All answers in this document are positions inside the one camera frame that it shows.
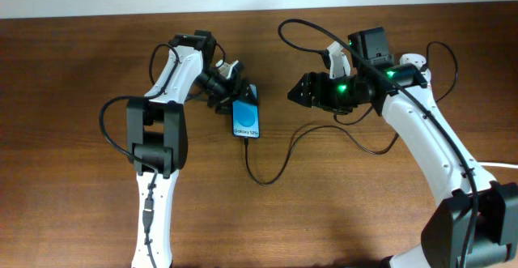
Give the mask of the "blue Galaxy smartphone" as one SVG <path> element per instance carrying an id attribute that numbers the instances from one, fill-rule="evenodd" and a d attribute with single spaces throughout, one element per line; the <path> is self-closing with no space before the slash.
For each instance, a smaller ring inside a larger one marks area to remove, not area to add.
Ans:
<path id="1" fill-rule="evenodd" d="M 260 138 L 258 106 L 244 100 L 232 103 L 232 133 L 236 137 Z"/>

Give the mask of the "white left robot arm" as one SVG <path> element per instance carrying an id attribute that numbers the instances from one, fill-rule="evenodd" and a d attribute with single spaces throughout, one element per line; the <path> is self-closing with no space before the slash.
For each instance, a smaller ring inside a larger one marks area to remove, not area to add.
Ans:
<path id="1" fill-rule="evenodd" d="M 133 267 L 173 263 L 173 194 L 188 155 L 184 104 L 191 87 L 200 87 L 217 113 L 231 113 L 236 101 L 258 103 L 255 87 L 240 76 L 240 62 L 212 64 L 217 44 L 209 31 L 175 35 L 167 43 L 168 61 L 156 84 L 126 105 L 126 142 L 139 192 Z"/>

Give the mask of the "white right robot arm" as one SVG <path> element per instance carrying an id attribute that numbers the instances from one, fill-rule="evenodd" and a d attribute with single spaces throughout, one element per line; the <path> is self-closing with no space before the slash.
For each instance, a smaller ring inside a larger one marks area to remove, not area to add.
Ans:
<path id="1" fill-rule="evenodd" d="M 350 34 L 323 53 L 288 92 L 305 107 L 346 115 L 370 104 L 409 148 L 436 210 L 418 246 L 385 258 L 384 267 L 487 267 L 517 255 L 517 186 L 500 184 L 468 152 L 442 116 L 425 62 L 396 60 L 383 28 Z"/>

